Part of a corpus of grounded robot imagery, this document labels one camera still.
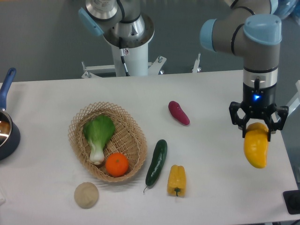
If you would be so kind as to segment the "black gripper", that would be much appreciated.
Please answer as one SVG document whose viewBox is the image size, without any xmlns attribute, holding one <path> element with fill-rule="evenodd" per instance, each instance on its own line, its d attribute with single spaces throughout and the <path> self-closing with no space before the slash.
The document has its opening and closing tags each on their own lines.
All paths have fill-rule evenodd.
<svg viewBox="0 0 300 225">
<path fill-rule="evenodd" d="M 229 113 L 233 125 L 237 125 L 242 131 L 242 138 L 246 136 L 247 122 L 250 119 L 264 120 L 268 127 L 268 142 L 271 141 L 271 135 L 277 130 L 282 130 L 289 114 L 288 106 L 276 106 L 276 84 L 267 88 L 256 90 L 243 84 L 243 99 L 241 103 L 231 102 Z M 241 109 L 245 115 L 240 118 L 238 110 Z M 277 121 L 273 120 L 272 115 L 277 115 Z"/>
</svg>

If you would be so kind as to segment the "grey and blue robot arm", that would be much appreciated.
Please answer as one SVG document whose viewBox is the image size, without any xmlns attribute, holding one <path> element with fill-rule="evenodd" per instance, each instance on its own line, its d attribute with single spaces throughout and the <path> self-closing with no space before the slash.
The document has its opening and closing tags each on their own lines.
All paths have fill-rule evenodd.
<svg viewBox="0 0 300 225">
<path fill-rule="evenodd" d="M 245 132 L 250 119 L 263 120 L 271 136 L 283 129 L 289 113 L 288 106 L 275 104 L 282 40 L 281 20 L 274 14 L 278 2 L 229 0 L 227 4 L 231 14 L 207 20 L 200 43 L 207 50 L 243 58 L 243 99 L 229 106 L 232 124 Z M 148 47 L 154 25 L 141 12 L 138 0 L 87 0 L 78 15 L 91 34 L 103 36 L 111 45 L 117 76 L 148 74 L 148 54 L 134 50 Z"/>
</svg>

